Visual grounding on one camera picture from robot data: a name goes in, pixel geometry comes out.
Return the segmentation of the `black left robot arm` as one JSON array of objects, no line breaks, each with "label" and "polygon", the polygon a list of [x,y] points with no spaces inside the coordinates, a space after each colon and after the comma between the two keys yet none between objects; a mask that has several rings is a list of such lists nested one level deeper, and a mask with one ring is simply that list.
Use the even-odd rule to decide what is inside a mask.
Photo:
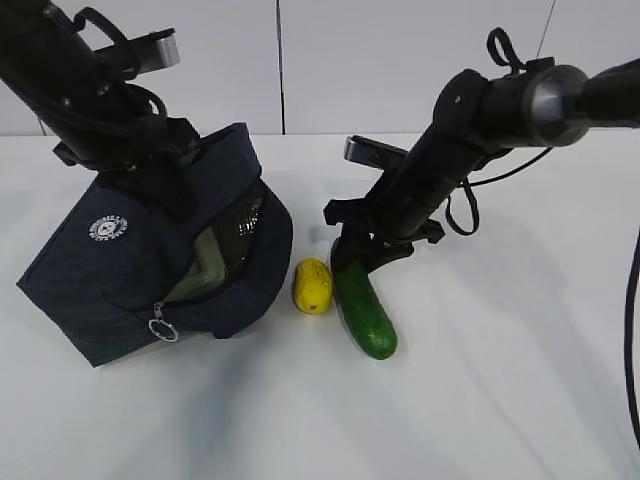
[{"label": "black left robot arm", "polygon": [[1,79],[59,137],[55,155],[186,220],[197,201],[179,163],[200,136],[133,82],[179,60],[174,29],[129,39],[91,7],[68,17],[51,1],[1,4]]}]

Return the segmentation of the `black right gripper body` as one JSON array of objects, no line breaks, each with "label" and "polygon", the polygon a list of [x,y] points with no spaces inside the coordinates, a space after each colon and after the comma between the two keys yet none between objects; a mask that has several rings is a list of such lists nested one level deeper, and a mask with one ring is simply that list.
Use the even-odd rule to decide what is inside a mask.
[{"label": "black right gripper body", "polygon": [[323,214],[327,224],[342,225],[341,238],[357,245],[405,246],[420,240],[437,244],[443,227],[431,216],[442,203],[442,194],[402,195],[398,201],[367,195],[330,200]]}]

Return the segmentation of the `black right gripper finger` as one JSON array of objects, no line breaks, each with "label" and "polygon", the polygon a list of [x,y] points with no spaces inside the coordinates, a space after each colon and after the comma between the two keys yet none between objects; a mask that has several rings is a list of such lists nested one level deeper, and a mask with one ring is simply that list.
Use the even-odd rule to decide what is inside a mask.
[{"label": "black right gripper finger", "polygon": [[408,258],[413,253],[414,247],[411,243],[375,245],[367,254],[367,273],[370,274],[391,262]]},{"label": "black right gripper finger", "polygon": [[331,250],[331,269],[333,272],[346,268],[352,261],[358,260],[367,272],[370,269],[372,239],[368,232],[353,227],[343,227]]}]

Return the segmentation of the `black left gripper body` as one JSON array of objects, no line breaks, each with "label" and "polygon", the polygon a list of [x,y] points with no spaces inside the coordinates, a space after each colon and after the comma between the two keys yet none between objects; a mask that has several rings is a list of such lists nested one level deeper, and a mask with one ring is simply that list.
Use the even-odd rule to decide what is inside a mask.
[{"label": "black left gripper body", "polygon": [[197,200],[180,161],[194,152],[200,136],[185,118],[168,118],[166,129],[144,143],[134,139],[119,146],[102,142],[94,146],[97,157],[81,160],[76,151],[59,142],[53,153],[67,166],[82,166],[96,173],[101,188],[118,192],[144,204],[159,207],[176,220],[187,220]]}]

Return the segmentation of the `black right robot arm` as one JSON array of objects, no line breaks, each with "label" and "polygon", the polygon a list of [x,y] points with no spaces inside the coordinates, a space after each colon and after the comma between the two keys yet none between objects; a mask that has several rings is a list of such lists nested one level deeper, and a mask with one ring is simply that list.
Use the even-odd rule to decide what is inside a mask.
[{"label": "black right robot arm", "polygon": [[433,213],[455,189],[471,189],[472,172],[516,148],[551,151],[575,144],[592,128],[638,128],[638,60],[593,77],[552,57],[523,62],[501,28],[489,33],[487,49],[509,73],[489,80],[465,69],[454,76],[410,150],[347,138],[345,159],[382,174],[364,197],[325,207],[326,223],[342,227],[333,271],[357,262],[370,273],[411,256],[417,241],[438,243],[444,229]]}]

